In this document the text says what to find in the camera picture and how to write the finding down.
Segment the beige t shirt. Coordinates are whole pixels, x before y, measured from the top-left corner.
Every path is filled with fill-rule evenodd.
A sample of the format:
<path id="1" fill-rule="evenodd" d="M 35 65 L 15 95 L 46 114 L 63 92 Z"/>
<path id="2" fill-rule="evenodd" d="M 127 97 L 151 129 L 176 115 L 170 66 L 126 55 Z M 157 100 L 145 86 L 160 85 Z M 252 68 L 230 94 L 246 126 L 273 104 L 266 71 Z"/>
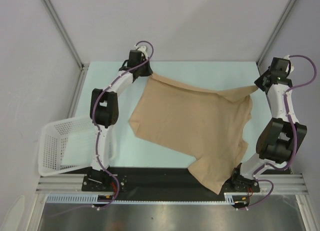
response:
<path id="1" fill-rule="evenodd" d="M 218 194 L 247 151 L 243 133 L 256 90 L 214 91 L 153 74 L 129 125 L 140 139 L 193 156 L 188 171 Z"/>

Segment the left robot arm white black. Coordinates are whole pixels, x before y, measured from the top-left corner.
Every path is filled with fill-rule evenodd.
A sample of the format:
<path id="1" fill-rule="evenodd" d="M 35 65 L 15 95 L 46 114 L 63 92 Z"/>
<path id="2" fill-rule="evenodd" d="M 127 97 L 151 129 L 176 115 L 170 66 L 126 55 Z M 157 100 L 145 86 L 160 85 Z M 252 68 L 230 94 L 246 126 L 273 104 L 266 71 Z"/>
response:
<path id="1" fill-rule="evenodd" d="M 148 48 L 136 46 L 118 70 L 118 75 L 104 89 L 95 88 L 91 93 L 90 118 L 96 126 L 95 154 L 92 169 L 101 171 L 108 168 L 110 161 L 117 156 L 115 124 L 119 118 L 119 97 L 123 91 L 139 77 L 148 77 L 150 67 Z"/>

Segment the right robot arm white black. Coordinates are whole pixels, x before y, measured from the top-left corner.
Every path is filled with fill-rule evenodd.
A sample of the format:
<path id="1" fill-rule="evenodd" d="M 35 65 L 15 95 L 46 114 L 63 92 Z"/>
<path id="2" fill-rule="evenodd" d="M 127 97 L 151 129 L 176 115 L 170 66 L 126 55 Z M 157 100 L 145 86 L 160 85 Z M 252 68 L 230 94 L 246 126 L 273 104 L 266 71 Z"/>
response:
<path id="1" fill-rule="evenodd" d="M 230 185 L 237 192 L 254 185 L 269 168 L 287 170 L 307 134 L 307 127 L 299 123 L 293 108 L 294 86 L 289 78 L 293 69 L 289 56 L 275 57 L 254 82 L 266 94 L 272 117 L 257 140 L 255 154 L 232 171 Z"/>

